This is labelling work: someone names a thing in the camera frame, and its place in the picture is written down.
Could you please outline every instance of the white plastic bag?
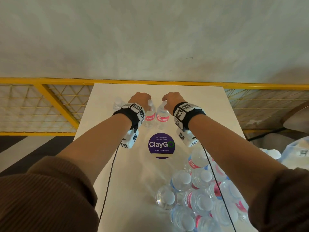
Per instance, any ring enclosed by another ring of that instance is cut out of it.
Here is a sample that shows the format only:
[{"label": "white plastic bag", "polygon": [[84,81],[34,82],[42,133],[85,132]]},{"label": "white plastic bag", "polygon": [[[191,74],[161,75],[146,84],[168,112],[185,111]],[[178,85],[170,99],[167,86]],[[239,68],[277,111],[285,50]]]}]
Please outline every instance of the white plastic bag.
[{"label": "white plastic bag", "polygon": [[309,136],[287,145],[278,161],[290,169],[299,167],[309,170]]}]

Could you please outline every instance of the black floor stripe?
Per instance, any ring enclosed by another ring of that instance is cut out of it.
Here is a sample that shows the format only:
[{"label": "black floor stripe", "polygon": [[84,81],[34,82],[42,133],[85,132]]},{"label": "black floor stripe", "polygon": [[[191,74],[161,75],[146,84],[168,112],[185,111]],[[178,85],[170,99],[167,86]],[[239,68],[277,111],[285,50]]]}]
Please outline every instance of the black floor stripe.
[{"label": "black floor stripe", "polygon": [[0,153],[26,137],[27,136],[0,136]]},{"label": "black floor stripe", "polygon": [[42,159],[44,156],[55,156],[62,151],[66,146],[73,142],[72,136],[57,136],[46,142],[44,145],[37,148],[15,164],[8,167],[0,173],[0,177],[25,173],[33,164]]}]

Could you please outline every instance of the forearm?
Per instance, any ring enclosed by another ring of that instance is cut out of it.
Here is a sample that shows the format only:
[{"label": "forearm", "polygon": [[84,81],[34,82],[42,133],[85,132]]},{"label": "forearm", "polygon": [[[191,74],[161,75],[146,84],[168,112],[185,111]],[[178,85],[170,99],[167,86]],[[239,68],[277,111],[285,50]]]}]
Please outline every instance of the forearm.
[{"label": "forearm", "polygon": [[205,115],[189,129],[237,186],[250,205],[256,194],[286,167],[230,129]]},{"label": "forearm", "polygon": [[77,165],[93,184],[131,125],[128,117],[116,114],[85,132],[57,157]]}]

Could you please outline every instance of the brown sleeve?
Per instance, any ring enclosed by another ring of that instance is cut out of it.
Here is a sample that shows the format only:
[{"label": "brown sleeve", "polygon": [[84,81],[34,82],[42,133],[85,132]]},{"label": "brown sleeve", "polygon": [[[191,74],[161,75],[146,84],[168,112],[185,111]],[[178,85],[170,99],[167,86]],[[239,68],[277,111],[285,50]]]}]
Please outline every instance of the brown sleeve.
[{"label": "brown sleeve", "polygon": [[47,156],[26,174],[0,178],[0,231],[94,231],[95,191],[74,164]]},{"label": "brown sleeve", "polygon": [[309,171],[287,169],[264,188],[249,208],[258,231],[309,231]]}]

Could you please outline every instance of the white table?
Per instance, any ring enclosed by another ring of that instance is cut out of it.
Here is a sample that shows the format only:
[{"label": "white table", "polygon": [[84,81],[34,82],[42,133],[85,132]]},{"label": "white table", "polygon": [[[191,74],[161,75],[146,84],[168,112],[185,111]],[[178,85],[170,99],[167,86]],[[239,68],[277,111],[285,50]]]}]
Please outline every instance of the white table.
[{"label": "white table", "polygon": [[[187,101],[203,107],[209,117],[244,137],[222,87],[95,84],[75,139],[113,114],[115,97],[120,96],[124,101],[128,101],[137,91],[149,93],[156,107],[161,104],[163,95],[179,91]],[[150,137],[160,132],[171,136],[176,144],[173,156],[167,159],[155,158],[148,149]],[[98,231],[176,231],[168,218],[168,212],[156,206],[154,195],[174,172],[183,168],[191,151],[176,135],[176,125],[172,117],[164,130],[140,127],[139,136],[132,149],[119,147]],[[95,209],[99,215],[112,159],[94,184],[98,195]],[[237,231],[255,231],[251,225],[240,221],[235,227]],[[224,231],[234,231],[232,226],[222,228]]]}]

